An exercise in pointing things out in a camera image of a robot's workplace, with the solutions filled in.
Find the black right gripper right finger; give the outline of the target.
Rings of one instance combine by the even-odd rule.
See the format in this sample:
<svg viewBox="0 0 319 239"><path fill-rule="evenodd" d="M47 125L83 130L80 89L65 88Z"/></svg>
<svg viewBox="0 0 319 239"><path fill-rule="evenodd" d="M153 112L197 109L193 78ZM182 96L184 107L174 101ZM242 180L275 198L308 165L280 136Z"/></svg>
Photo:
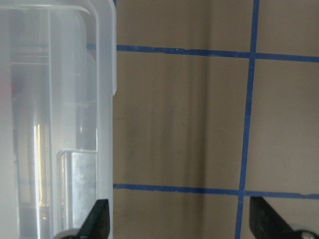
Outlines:
<svg viewBox="0 0 319 239"><path fill-rule="evenodd" d="M263 197L251 197L249 228L256 239L296 239L296 232Z"/></svg>

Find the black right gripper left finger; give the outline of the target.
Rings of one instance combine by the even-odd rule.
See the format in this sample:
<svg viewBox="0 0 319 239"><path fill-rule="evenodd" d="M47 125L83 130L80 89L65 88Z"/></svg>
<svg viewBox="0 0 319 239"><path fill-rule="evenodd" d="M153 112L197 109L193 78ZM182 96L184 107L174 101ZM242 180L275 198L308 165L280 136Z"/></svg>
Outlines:
<svg viewBox="0 0 319 239"><path fill-rule="evenodd" d="M78 232L79 239L107 239L110 235L110 212L108 199L95 202Z"/></svg>

